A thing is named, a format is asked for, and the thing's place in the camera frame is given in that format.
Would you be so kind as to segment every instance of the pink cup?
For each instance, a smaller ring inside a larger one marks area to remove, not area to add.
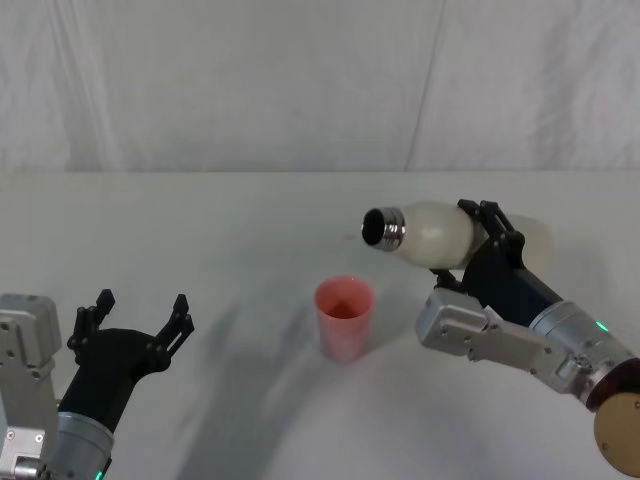
[[[351,275],[328,278],[316,288],[320,339],[327,357],[349,363],[365,353],[375,300],[369,284]]]

